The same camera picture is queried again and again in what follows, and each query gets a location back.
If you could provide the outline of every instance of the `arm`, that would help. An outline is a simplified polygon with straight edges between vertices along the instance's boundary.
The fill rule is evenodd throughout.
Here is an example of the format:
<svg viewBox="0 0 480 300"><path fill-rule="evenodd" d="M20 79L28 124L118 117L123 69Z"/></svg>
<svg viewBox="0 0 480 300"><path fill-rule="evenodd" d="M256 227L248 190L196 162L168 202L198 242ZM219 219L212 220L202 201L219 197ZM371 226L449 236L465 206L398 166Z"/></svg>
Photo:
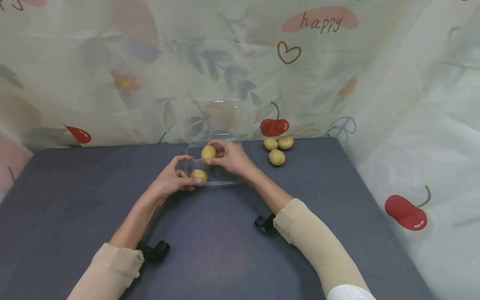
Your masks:
<svg viewBox="0 0 480 300"><path fill-rule="evenodd" d="M250 161L240 146L223 141L211 141L210 144L218 144L217 149L221 152L208 163L224 166L252 184L276 215L275 228L312 264L326 297L333 288L345 284L368 291L365 280L345 248L303 202L293 199L269 179Z"/></svg>
<svg viewBox="0 0 480 300"><path fill-rule="evenodd" d="M198 184L175 166L191 156L176 156L137 200L108 243L98 250L68 300L117 300L137 278L144 262L136 250L155 210L176 191L192 191Z"/></svg>

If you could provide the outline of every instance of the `beige arm sleeve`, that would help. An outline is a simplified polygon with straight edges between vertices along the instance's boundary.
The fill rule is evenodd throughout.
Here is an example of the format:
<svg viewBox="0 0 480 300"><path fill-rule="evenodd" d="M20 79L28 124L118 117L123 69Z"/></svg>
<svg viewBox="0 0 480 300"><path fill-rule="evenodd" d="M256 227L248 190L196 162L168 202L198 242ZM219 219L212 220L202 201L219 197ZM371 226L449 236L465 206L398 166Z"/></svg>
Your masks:
<svg viewBox="0 0 480 300"><path fill-rule="evenodd" d="M144 256L139 250L103 244L67 300L118 300L140 273Z"/></svg>
<svg viewBox="0 0 480 300"><path fill-rule="evenodd" d="M368 291L360 271L340 241L302 201L291 200L276 215L274 226L312 264L325 297L333 288L344 284Z"/></svg>

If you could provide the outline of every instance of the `small yellow potato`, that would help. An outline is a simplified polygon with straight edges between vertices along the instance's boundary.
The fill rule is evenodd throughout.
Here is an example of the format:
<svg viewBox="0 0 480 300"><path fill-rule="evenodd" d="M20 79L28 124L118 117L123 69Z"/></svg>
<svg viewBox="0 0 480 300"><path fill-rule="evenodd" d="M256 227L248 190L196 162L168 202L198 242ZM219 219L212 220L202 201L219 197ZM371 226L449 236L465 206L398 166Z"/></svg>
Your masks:
<svg viewBox="0 0 480 300"><path fill-rule="evenodd" d="M207 163L212 158L216 157L216 149L213 146L205 146L205 148L202 149L202 161L204 163Z"/></svg>
<svg viewBox="0 0 480 300"><path fill-rule="evenodd" d="M285 162L285 154L278 149L273 149L268 154L268 160L270 160L274 166L281 166Z"/></svg>
<svg viewBox="0 0 480 300"><path fill-rule="evenodd" d="M202 170L193 170L190 174L190 178L200 178L202 181L201 183L207 182L207 173L203 172Z"/></svg>
<svg viewBox="0 0 480 300"><path fill-rule="evenodd" d="M268 151L272 151L273 149L278 148L278 143L276 142L276 139L270 137L270 138L264 140L264 147Z"/></svg>
<svg viewBox="0 0 480 300"><path fill-rule="evenodd" d="M282 150L288 150L293 146L293 138L291 136L282 137L278 140L278 146Z"/></svg>

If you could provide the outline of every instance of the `plastic container lid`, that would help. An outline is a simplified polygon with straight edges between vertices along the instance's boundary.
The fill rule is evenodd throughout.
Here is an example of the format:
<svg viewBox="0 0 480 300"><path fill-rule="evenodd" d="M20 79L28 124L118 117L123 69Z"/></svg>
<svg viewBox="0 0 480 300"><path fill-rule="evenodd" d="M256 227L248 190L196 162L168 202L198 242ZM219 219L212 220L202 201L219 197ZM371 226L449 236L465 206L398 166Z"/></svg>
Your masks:
<svg viewBox="0 0 480 300"><path fill-rule="evenodd" d="M211 140L241 142L240 102L236 99L193 100L187 107L189 145Z"/></svg>

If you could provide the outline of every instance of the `orange flower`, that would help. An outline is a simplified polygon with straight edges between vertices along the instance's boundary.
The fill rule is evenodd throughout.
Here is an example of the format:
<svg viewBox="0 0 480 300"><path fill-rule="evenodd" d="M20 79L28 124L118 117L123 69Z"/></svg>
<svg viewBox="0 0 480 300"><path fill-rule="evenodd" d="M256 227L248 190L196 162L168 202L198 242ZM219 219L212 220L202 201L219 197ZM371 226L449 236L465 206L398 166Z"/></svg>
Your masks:
<svg viewBox="0 0 480 300"><path fill-rule="evenodd" d="M346 95L350 94L355 89L355 86L357 85L357 82L358 82L357 78L349 80L348 83L347 83L347 87L339 90L337 94L342 95L342 96L346 96Z"/></svg>
<svg viewBox="0 0 480 300"><path fill-rule="evenodd" d="M137 82L137 76L135 76L135 74L128 72L122 75L117 70L112 70L110 73L113 76L113 81L110 82L108 86L112 90L121 89L126 97L130 97L132 95L130 90L138 92L142 89L142 85Z"/></svg>

